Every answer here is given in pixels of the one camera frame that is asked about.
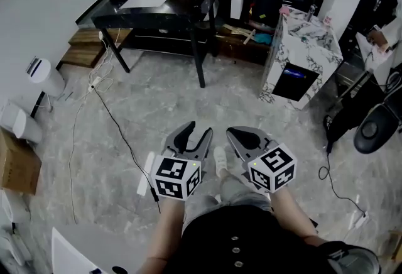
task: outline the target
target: black cable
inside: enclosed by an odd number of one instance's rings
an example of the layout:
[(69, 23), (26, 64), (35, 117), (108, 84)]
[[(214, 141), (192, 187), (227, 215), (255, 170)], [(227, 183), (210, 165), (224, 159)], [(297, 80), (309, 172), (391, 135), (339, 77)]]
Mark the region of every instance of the black cable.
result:
[[(371, 52), (369, 53), (369, 55), (367, 55), (366, 59), (364, 60), (364, 70), (366, 70), (366, 62), (367, 62), (367, 60), (369, 59), (370, 55), (371, 55), (372, 61), (374, 61), (374, 54), (373, 54), (372, 51), (371, 51)], [(394, 83), (394, 81), (388, 82), (388, 79), (389, 79), (389, 76), (388, 76), (388, 78), (387, 78), (387, 84), (384, 84), (384, 85), (377, 84), (377, 83), (375, 83), (375, 81), (373, 81), (373, 80), (371, 80), (371, 79), (369, 79), (369, 81), (370, 81), (371, 83), (373, 83), (374, 85), (377, 85), (377, 86), (380, 86), (380, 87), (386, 87), (386, 88), (388, 88), (390, 85), (392, 85), (392, 84)]]
[(144, 171), (144, 170), (139, 166), (139, 164), (137, 163), (136, 157), (135, 157), (135, 155), (134, 155), (134, 151), (133, 151), (133, 149), (130, 147), (128, 141), (125, 139), (125, 137), (124, 137), (124, 135), (123, 135), (123, 132), (121, 131), (121, 128), (120, 128), (119, 123), (117, 123), (117, 121), (114, 119), (113, 115), (111, 114), (111, 112), (110, 112), (109, 109), (107, 108), (105, 102), (103, 101), (103, 99), (101, 98), (101, 96), (99, 95), (99, 93), (96, 91), (96, 88), (95, 88), (94, 86), (92, 86), (92, 88), (93, 88), (93, 90), (95, 91), (95, 93), (99, 96), (99, 99), (102, 101), (103, 106), (105, 107), (106, 111), (109, 113), (109, 115), (110, 115), (110, 117), (112, 118), (113, 122), (115, 123), (115, 125), (116, 125), (117, 128), (119, 129), (121, 138), (124, 140), (124, 142), (127, 144), (128, 148), (130, 149), (131, 157), (133, 158), (134, 163), (135, 163), (135, 164), (137, 165), (137, 167), (141, 170), (141, 172), (142, 172), (142, 173), (144, 174), (144, 176), (145, 176), (146, 181), (149, 183), (149, 187), (150, 187), (150, 189), (151, 189), (152, 196), (153, 196), (153, 198), (154, 198), (156, 204), (158, 205), (158, 210), (159, 210), (159, 213), (160, 213), (160, 212), (161, 212), (161, 209), (160, 209), (160, 207), (159, 207), (159, 202), (158, 202), (158, 201), (159, 201), (159, 198), (158, 198), (158, 196), (157, 196), (157, 194), (156, 194), (155, 188), (152, 187), (151, 182), (149, 181), (147, 175), (145, 174), (145, 171)]
[[(359, 209), (363, 214), (365, 214), (366, 212), (365, 212), (363, 209), (361, 209), (361, 208), (359, 207), (359, 205), (357, 205), (352, 199), (350, 199), (350, 198), (348, 198), (348, 197), (341, 197), (341, 196), (339, 196), (339, 195), (336, 193), (336, 191), (335, 191), (335, 189), (334, 189), (334, 183), (333, 183), (333, 181), (332, 181), (332, 177), (331, 177), (331, 173), (330, 173), (330, 168), (331, 168), (331, 166), (330, 166), (330, 163), (329, 163), (329, 153), (327, 153), (327, 161), (328, 161), (328, 167), (322, 166), (322, 167), (318, 170), (318, 177), (319, 177), (319, 179), (320, 179), (320, 180), (324, 180), (324, 179), (326, 179), (327, 177), (329, 177), (329, 180), (331, 181), (332, 191), (334, 192), (335, 196), (337, 196), (337, 198), (339, 198), (339, 199), (347, 199), (347, 200), (351, 201), (351, 202), (357, 207), (357, 209)], [(324, 177), (321, 177), (321, 170), (322, 170), (322, 169), (326, 169), (326, 171), (327, 171), (327, 174), (326, 174)]]
[(82, 106), (84, 105), (84, 102), (81, 103), (80, 107), (77, 110), (77, 113), (75, 114), (75, 119), (74, 119), (74, 124), (73, 124), (73, 148), (71, 150), (71, 155), (70, 155), (70, 159), (68, 159), (68, 171), (70, 173), (70, 195), (71, 195), (71, 207), (72, 207), (72, 211), (73, 211), (73, 219), (74, 219), (74, 223), (76, 223), (76, 225), (78, 225), (77, 222), (77, 218), (75, 217), (75, 210), (74, 210), (74, 200), (73, 200), (73, 178), (71, 175), (71, 159), (73, 158), (73, 154), (74, 154), (74, 148), (75, 148), (75, 141), (74, 141), (74, 134), (75, 134), (75, 125), (77, 123), (77, 118), (78, 118), (78, 113), (80, 112)]

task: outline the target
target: black shirt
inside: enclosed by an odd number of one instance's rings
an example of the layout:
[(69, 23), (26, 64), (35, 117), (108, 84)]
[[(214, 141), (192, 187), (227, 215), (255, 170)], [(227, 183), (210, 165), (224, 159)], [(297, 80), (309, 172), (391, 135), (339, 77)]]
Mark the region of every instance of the black shirt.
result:
[(327, 252), (280, 227), (271, 213), (241, 205), (192, 221), (164, 273), (335, 273)]

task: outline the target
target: wooden plank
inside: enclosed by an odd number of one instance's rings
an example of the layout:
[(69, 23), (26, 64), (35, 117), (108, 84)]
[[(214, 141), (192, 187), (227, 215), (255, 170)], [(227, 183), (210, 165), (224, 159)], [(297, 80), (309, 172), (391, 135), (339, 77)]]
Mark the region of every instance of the wooden plank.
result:
[(71, 46), (60, 62), (92, 69), (104, 53), (104, 45)]
[[(119, 29), (107, 30), (113, 40), (116, 40)], [(130, 29), (121, 29), (119, 34), (118, 43), (122, 43), (127, 35), (130, 33)], [(97, 46), (103, 45), (103, 42), (99, 40), (99, 30), (96, 28), (84, 28), (78, 30), (73, 37), (68, 41), (72, 46)]]

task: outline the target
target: electrical cord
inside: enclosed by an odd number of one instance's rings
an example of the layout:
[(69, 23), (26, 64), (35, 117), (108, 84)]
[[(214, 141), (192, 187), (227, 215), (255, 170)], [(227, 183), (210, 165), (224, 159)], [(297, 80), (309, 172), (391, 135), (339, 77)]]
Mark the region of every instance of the electrical cord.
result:
[(77, 113), (75, 114), (75, 119), (74, 119), (74, 124), (73, 124), (73, 148), (71, 150), (71, 154), (70, 154), (70, 158), (68, 159), (68, 171), (70, 172), (70, 194), (71, 194), (71, 207), (73, 210), (73, 219), (74, 222), (76, 223), (76, 225), (78, 225), (77, 219), (75, 218), (75, 211), (74, 211), (74, 200), (73, 200), (73, 178), (71, 175), (71, 159), (73, 158), (73, 154), (74, 154), (74, 148), (75, 148), (75, 142), (74, 142), (74, 134), (75, 134), (75, 123), (77, 122), (77, 117), (78, 117), (78, 113), (80, 112), (82, 106), (84, 105), (85, 101), (82, 101), (80, 107), (77, 110)]
[[(335, 189), (334, 189), (334, 183), (333, 183), (333, 181), (332, 181), (332, 177), (331, 177), (331, 173), (330, 173), (331, 166), (330, 166), (330, 163), (329, 163), (329, 153), (327, 153), (327, 161), (328, 161), (328, 167), (322, 166), (322, 167), (318, 170), (318, 177), (319, 177), (319, 179), (320, 179), (320, 180), (324, 180), (324, 179), (326, 179), (327, 177), (329, 177), (329, 180), (330, 180), (330, 182), (331, 182), (332, 191), (334, 192), (335, 196), (337, 196), (338, 199), (346, 199), (346, 200), (351, 201), (351, 202), (356, 206), (357, 209), (359, 209), (363, 214), (365, 214), (366, 212), (365, 212), (363, 209), (361, 209), (361, 208), (359, 207), (359, 205), (357, 205), (352, 199), (350, 199), (350, 198), (348, 198), (348, 197), (341, 197), (340, 195), (337, 194), (337, 192), (336, 192)], [(325, 170), (327, 171), (327, 174), (326, 174), (324, 177), (321, 177), (321, 170), (322, 170), (322, 169), (325, 169)]]
[(130, 146), (130, 144), (128, 143), (128, 141), (125, 139), (125, 137), (124, 137), (124, 135), (123, 135), (123, 132), (121, 131), (120, 125), (119, 125), (119, 124), (117, 123), (117, 121), (114, 119), (114, 117), (113, 117), (113, 115), (111, 114), (110, 110), (107, 108), (105, 102), (103, 101), (102, 97), (101, 97), (101, 96), (99, 95), (99, 93), (96, 91), (96, 88), (95, 88), (94, 86), (92, 86), (92, 88), (93, 88), (93, 90), (95, 91), (95, 93), (99, 96), (100, 101), (102, 102), (102, 104), (103, 104), (103, 106), (105, 107), (106, 111), (109, 113), (109, 115), (110, 115), (110, 117), (112, 118), (114, 124), (117, 126), (117, 128), (118, 128), (118, 130), (119, 130), (119, 132), (120, 132), (121, 138), (123, 139), (123, 141), (126, 143), (127, 147), (128, 147), (129, 150), (130, 150), (131, 157), (133, 158), (134, 163), (137, 165), (137, 167), (141, 170), (141, 172), (142, 172), (143, 175), (145, 176), (145, 179), (146, 179), (146, 181), (148, 182), (149, 187), (150, 187), (150, 189), (151, 189), (152, 196), (153, 196), (153, 198), (154, 198), (156, 204), (158, 205), (158, 210), (159, 210), (159, 213), (160, 213), (160, 212), (161, 212), (161, 209), (160, 209), (160, 207), (159, 207), (159, 197), (158, 197), (157, 194), (156, 194), (155, 188), (152, 187), (151, 182), (149, 181), (149, 178), (148, 178), (148, 176), (146, 175), (145, 171), (139, 166), (139, 164), (138, 164), (138, 162), (137, 162), (137, 160), (136, 160), (134, 151), (133, 151), (133, 149), (131, 148), (131, 146)]
[(79, 101), (81, 101), (85, 96), (87, 96), (88, 94), (89, 94), (90, 92), (87, 92), (87, 93), (85, 93), (82, 97), (80, 97), (79, 99), (77, 99), (77, 100), (74, 100), (73, 102), (69, 102), (68, 104), (61, 104), (61, 105), (54, 105), (54, 104), (51, 104), (53, 107), (63, 107), (63, 106), (70, 106), (71, 104), (74, 104), (74, 103), (77, 103), (77, 102), (79, 102)]
[[(366, 69), (366, 63), (367, 63), (367, 60), (369, 59), (370, 56), (371, 56), (371, 60), (374, 61), (374, 54), (373, 54), (373, 52), (371, 51), (371, 52), (367, 55), (366, 59), (364, 60), (364, 70), (367, 70), (367, 69)], [(369, 81), (370, 81), (371, 83), (373, 83), (374, 85), (377, 85), (377, 86), (380, 86), (380, 87), (385, 87), (386, 89), (388, 89), (388, 87), (389, 87), (390, 85), (395, 84), (395, 86), (397, 86), (397, 85), (400, 83), (400, 80), (401, 80), (401, 73), (400, 73), (400, 72), (399, 72), (399, 77), (398, 77), (398, 78), (399, 78), (399, 82), (397, 82), (397, 83), (395, 83), (395, 81), (388, 82), (388, 80), (389, 80), (389, 76), (388, 76), (388, 78), (387, 78), (387, 83), (386, 83), (386, 84), (383, 84), (383, 85), (375, 83), (372, 79), (369, 79)]]
[[(117, 33), (117, 37), (116, 37), (116, 40), (115, 40), (114, 44), (116, 44), (117, 41), (119, 40), (120, 31), (121, 31), (121, 29), (119, 28), (119, 32)], [(105, 44), (106, 53), (105, 53), (105, 55), (103, 56), (103, 59), (102, 59), (102, 61), (100, 62), (100, 64), (98, 64), (94, 69), (92, 69), (92, 70), (89, 72), (89, 74), (88, 74), (88, 86), (91, 86), (91, 85), (94, 83), (94, 81), (92, 80), (92, 75), (93, 75), (93, 74), (96, 74), (96, 73), (101, 69), (102, 66), (109, 64), (109, 65), (110, 65), (110, 70), (107, 71), (102, 77), (100, 77), (100, 82), (99, 82), (99, 83), (97, 84), (97, 86), (96, 86), (96, 89), (97, 89), (98, 92), (106, 93), (106, 92), (111, 88), (111, 86), (112, 86), (113, 83), (114, 83), (114, 79), (110, 79), (109, 77), (107, 77), (107, 76), (112, 72), (114, 66), (113, 66), (113, 64), (112, 64), (112, 54), (109, 56), (109, 59), (106, 60), (107, 57), (108, 57), (108, 54), (109, 54), (109, 47), (110, 47), (110, 45), (109, 45), (109, 46), (106, 46), (106, 42), (103, 40), (103, 38), (102, 38), (101, 40), (102, 40), (103, 44)], [(110, 80), (111, 83), (110, 83), (109, 86), (106, 88), (106, 90), (99, 90), (99, 86), (100, 86), (100, 84), (101, 84), (104, 80)]]

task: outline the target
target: cardboard box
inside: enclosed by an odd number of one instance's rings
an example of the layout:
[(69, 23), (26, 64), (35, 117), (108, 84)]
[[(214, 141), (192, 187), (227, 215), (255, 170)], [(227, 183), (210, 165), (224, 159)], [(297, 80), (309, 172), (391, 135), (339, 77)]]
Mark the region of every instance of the cardboard box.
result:
[(25, 141), (0, 128), (0, 185), (35, 194), (42, 162)]

